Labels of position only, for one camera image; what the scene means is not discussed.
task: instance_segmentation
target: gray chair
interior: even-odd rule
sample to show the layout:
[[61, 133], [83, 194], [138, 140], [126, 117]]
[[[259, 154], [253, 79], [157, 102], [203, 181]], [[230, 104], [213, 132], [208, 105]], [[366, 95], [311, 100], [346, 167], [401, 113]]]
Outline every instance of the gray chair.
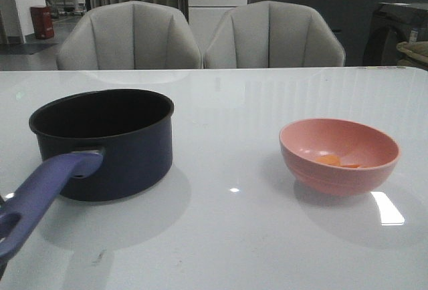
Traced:
[[276, 1], [226, 12], [204, 55], [205, 68], [343, 66], [345, 52], [315, 9]]
[[202, 68], [184, 15], [173, 7], [129, 1], [85, 14], [57, 56], [58, 69]]

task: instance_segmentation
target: pink bowl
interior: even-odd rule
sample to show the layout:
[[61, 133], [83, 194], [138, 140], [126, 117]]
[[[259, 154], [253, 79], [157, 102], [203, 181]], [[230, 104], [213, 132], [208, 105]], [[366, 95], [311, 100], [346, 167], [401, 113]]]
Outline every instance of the pink bowl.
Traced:
[[[400, 155], [398, 144], [369, 126], [329, 118], [311, 118], [288, 124], [280, 132], [281, 152], [291, 173], [302, 183], [333, 195], [354, 195], [373, 190], [391, 174]], [[316, 162], [335, 154], [341, 164]]]

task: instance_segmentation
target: purple handle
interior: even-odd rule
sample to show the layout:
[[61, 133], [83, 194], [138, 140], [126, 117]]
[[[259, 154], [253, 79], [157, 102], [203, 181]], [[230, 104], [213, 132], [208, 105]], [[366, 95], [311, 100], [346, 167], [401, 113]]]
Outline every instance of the purple handle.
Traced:
[[99, 151], [60, 154], [43, 162], [0, 208], [0, 265], [23, 246], [72, 176], [83, 178], [101, 166]]

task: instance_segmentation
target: glossy table surface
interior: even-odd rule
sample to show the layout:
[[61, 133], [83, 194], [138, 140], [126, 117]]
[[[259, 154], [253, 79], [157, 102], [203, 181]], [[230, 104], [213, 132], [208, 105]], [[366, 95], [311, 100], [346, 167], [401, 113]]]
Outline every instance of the glossy table surface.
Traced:
[[[62, 196], [10, 260], [0, 289], [428, 289], [428, 73], [413, 68], [0, 73], [0, 187], [40, 163], [28, 117], [74, 93], [142, 88], [175, 103], [173, 166], [114, 202]], [[278, 133], [344, 118], [402, 155], [376, 191], [296, 182]]]

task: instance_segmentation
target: saucepan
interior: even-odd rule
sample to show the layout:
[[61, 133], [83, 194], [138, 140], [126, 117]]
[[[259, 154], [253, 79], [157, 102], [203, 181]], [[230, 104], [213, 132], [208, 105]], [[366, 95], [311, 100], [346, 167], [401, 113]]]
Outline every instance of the saucepan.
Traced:
[[147, 90], [76, 94], [36, 110], [43, 162], [0, 208], [0, 265], [22, 247], [54, 198], [107, 201], [157, 183], [173, 161], [173, 102]]

